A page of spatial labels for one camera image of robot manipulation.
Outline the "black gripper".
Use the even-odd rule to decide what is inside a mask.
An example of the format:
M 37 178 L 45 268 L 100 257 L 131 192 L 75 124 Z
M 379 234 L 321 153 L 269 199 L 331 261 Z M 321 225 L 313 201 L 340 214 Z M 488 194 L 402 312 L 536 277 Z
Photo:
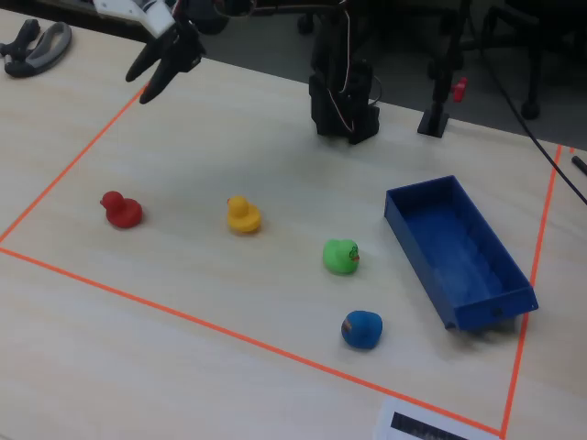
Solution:
M 200 34 L 189 18 L 178 18 L 173 29 L 151 38 L 130 65 L 125 80 L 135 81 L 156 61 L 159 63 L 145 86 L 139 102 L 146 105 L 154 100 L 178 73 L 189 72 L 205 55 Z

